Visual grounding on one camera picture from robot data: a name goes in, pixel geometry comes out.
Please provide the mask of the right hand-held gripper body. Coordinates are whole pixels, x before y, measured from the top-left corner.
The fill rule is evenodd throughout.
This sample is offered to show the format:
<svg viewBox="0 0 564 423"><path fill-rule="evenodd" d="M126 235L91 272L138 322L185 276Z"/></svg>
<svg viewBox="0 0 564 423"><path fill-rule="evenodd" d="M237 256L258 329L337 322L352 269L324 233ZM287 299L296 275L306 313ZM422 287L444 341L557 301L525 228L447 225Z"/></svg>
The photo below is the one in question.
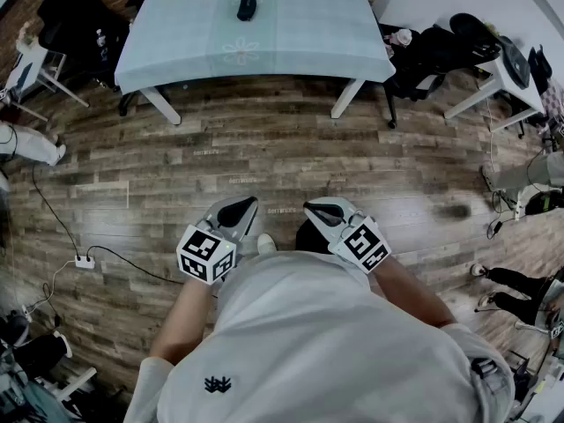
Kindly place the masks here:
<svg viewBox="0 0 564 423"><path fill-rule="evenodd" d="M389 244L370 216L356 226L347 227L337 242L329 246L329 251L366 274L391 255Z"/></svg>

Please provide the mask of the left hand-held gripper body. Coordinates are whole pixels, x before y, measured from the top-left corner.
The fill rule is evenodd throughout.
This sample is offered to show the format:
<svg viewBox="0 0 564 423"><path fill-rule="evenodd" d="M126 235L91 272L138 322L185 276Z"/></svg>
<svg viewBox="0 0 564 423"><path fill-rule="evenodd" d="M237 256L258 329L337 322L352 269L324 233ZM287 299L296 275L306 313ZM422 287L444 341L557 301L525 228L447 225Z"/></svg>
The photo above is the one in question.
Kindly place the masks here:
<svg viewBox="0 0 564 423"><path fill-rule="evenodd" d="M241 262L241 241L246 227L239 222L224 226L212 216L186 228L177 248L180 272L211 286Z"/></svg>

